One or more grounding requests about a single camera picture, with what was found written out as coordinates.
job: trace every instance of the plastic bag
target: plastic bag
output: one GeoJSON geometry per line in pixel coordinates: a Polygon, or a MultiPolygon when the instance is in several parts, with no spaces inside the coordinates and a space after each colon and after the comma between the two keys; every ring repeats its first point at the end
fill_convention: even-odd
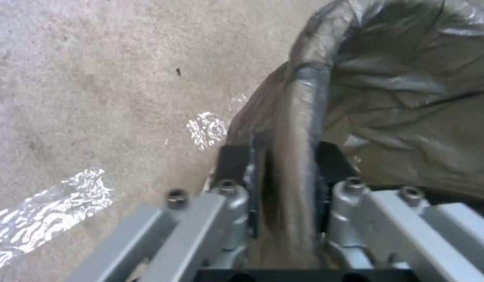
{"type": "Polygon", "coordinates": [[[484,8],[330,3],[234,118],[227,143],[247,143],[252,132],[270,137],[281,213],[263,236],[261,267],[278,267],[272,252],[289,258],[282,267],[321,264],[312,198],[322,140],[339,145],[368,184],[484,198],[484,8]]]}

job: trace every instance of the gray metal bar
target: gray metal bar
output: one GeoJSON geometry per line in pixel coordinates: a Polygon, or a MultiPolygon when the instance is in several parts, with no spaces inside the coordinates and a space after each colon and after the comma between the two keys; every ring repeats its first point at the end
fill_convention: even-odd
{"type": "Polygon", "coordinates": [[[462,203],[425,210],[425,219],[462,255],[484,273],[484,218],[462,203]]]}
{"type": "Polygon", "coordinates": [[[201,194],[153,258],[140,282],[190,282],[220,255],[231,224],[224,196],[201,194]]]}
{"type": "Polygon", "coordinates": [[[122,282],[145,257],[151,257],[174,229],[172,217],[141,206],[73,272],[66,282],[122,282]]]}
{"type": "Polygon", "coordinates": [[[396,193],[368,193],[353,211],[352,224],[374,257],[400,257],[423,281],[484,282],[484,275],[396,193]]]}

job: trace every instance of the gray fabric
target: gray fabric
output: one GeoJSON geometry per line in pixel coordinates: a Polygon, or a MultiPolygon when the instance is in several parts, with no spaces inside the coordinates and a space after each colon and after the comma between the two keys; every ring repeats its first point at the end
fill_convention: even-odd
{"type": "MultiPolygon", "coordinates": [[[[484,8],[330,3],[234,118],[227,143],[258,131],[272,140],[279,203],[259,255],[274,245],[294,267],[320,265],[312,221],[320,140],[338,144],[368,184],[484,197],[484,8]]],[[[261,258],[254,265],[267,266],[261,258]]]]}

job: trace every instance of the screw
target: screw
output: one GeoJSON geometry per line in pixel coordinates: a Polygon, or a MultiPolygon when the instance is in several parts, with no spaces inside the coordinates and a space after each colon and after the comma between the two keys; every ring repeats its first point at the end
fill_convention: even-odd
{"type": "Polygon", "coordinates": [[[237,194],[237,184],[230,179],[221,180],[217,186],[219,195],[227,198],[233,197],[237,194]]]}
{"type": "Polygon", "coordinates": [[[172,189],[167,193],[167,207],[172,210],[183,209],[188,205],[188,193],[183,189],[172,189]]]}
{"type": "Polygon", "coordinates": [[[398,195],[409,207],[417,207],[425,198],[423,191],[410,186],[400,188],[398,195]]]}
{"type": "Polygon", "coordinates": [[[365,187],[365,184],[358,177],[349,177],[346,179],[344,190],[348,193],[360,195],[365,187]]]}

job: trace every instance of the gray floor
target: gray floor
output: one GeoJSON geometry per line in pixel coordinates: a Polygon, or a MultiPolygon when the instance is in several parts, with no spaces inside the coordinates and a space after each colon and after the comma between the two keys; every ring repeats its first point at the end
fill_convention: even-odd
{"type": "Polygon", "coordinates": [[[89,167],[115,193],[0,281],[61,281],[138,204],[199,191],[229,120],[325,2],[0,0],[0,210],[89,167]]]}

